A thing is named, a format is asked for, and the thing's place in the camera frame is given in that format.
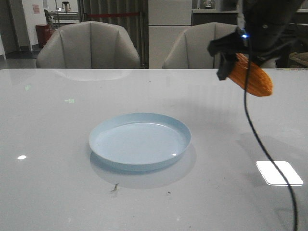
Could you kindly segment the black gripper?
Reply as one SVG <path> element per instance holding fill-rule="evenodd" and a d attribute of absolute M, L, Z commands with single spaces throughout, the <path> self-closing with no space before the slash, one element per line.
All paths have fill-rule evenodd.
<path fill-rule="evenodd" d="M 237 3 L 238 25 L 235 31 L 208 45 L 210 55 L 219 53 L 219 81 L 225 80 L 235 67 L 236 53 L 248 54 L 257 65 L 280 57 L 281 51 L 295 40 L 288 30 L 303 1 L 240 0 Z"/>

